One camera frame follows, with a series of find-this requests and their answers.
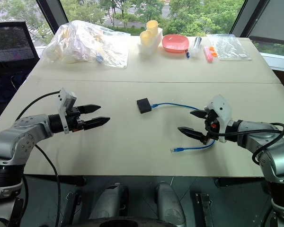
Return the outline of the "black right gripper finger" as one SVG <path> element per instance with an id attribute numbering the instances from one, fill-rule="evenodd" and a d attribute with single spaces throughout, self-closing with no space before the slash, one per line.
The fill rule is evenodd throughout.
<path id="1" fill-rule="evenodd" d="M 190 112 L 190 114 L 201 119 L 206 119 L 207 117 L 207 112 L 204 110 L 193 110 Z"/>
<path id="2" fill-rule="evenodd" d="M 200 142 L 207 142 L 206 135 L 202 134 L 201 132 L 195 131 L 192 128 L 189 128 L 189 127 L 178 127 L 177 129 L 181 133 L 183 133 L 184 135 L 186 135 L 186 136 L 188 136 L 188 137 L 190 137 L 192 139 L 198 140 Z"/>

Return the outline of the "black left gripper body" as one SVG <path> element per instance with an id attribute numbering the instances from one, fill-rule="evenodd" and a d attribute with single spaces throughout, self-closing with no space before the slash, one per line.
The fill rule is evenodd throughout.
<path id="1" fill-rule="evenodd" d="M 80 118 L 82 108 L 72 107 L 69 110 L 66 110 L 66 121 L 69 131 L 76 132 L 83 130 L 84 121 Z"/>

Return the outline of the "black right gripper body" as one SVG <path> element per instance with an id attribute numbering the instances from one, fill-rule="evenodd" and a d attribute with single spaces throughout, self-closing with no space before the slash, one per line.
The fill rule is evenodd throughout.
<path id="1" fill-rule="evenodd" d="M 219 122 L 218 115 L 214 110 L 205 111 L 205 130 L 207 131 L 204 144 L 207 145 L 209 140 L 218 140 Z"/>

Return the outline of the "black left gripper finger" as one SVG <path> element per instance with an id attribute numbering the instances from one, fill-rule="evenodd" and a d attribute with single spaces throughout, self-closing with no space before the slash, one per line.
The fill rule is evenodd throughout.
<path id="1" fill-rule="evenodd" d="M 84 130 L 90 130 L 106 124 L 110 120 L 110 117 L 97 117 L 91 120 L 85 121 L 83 124 Z"/>
<path id="2" fill-rule="evenodd" d="M 79 106 L 79 111 L 81 113 L 93 113 L 100 108 L 101 108 L 101 106 L 99 106 L 99 105 L 89 104 L 89 105 Z"/>

